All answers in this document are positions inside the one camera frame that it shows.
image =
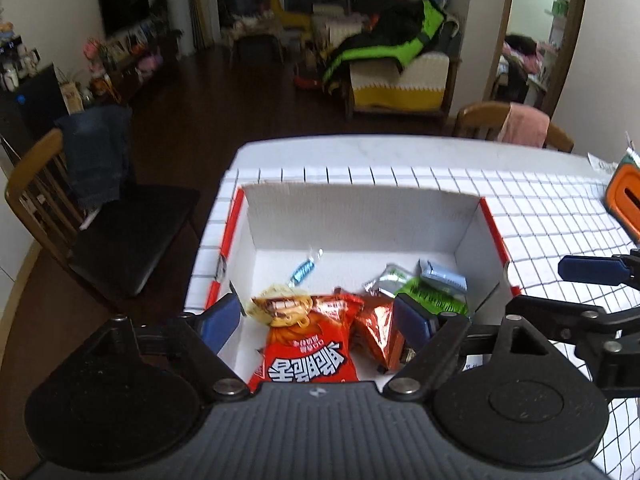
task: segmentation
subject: cardboard box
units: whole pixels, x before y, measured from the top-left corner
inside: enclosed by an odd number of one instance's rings
[[[240,189],[223,237],[210,303],[232,283],[243,304],[273,283],[286,283],[311,250],[324,254],[301,288],[358,292],[389,262],[418,271],[428,258],[466,276],[472,319],[499,324],[517,293],[507,279],[508,257],[484,198],[385,186],[258,184]],[[219,356],[245,381],[261,362],[268,327],[251,317]],[[392,377],[368,356],[351,352],[360,380],[381,388]]]

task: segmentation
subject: white table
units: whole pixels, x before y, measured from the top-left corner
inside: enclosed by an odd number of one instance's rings
[[[269,140],[241,148],[212,208],[187,310],[205,306],[236,189],[274,181],[434,187],[484,196],[510,253],[510,282],[524,294],[596,304],[608,312],[640,304],[640,293],[628,287],[571,284],[558,276],[565,254],[609,256],[634,247],[604,209],[606,186],[585,158],[482,140],[380,135]],[[572,347],[556,347],[588,374]],[[640,478],[636,402],[616,400],[610,412],[594,461],[612,478]]]
[[[485,140],[354,135],[262,140],[244,145],[239,168],[411,166],[598,176],[583,156]]]

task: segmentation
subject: dark wooden floor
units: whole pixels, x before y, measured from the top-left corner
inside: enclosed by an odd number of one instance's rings
[[[193,187],[202,193],[195,215],[204,230],[220,177],[235,152],[253,140],[317,134],[438,134],[424,118],[356,116],[315,92],[296,92],[290,66],[232,69],[207,51],[167,67],[132,102],[132,158],[141,183]],[[178,312],[198,247],[185,229],[126,307],[137,322]],[[37,463],[22,411],[29,393],[109,317],[109,313],[42,252],[20,301],[0,371],[0,469],[20,478]]]

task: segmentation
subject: denim jacket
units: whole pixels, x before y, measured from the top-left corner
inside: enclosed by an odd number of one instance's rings
[[[129,177],[129,125],[132,111],[120,106],[90,108],[62,117],[69,184],[84,209],[120,198]]]

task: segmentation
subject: potted plant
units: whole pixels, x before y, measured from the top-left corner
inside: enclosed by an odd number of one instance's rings
[[[171,29],[169,23],[169,0],[153,0],[151,3],[151,15],[156,34],[158,36],[174,36],[179,39],[182,31]]]

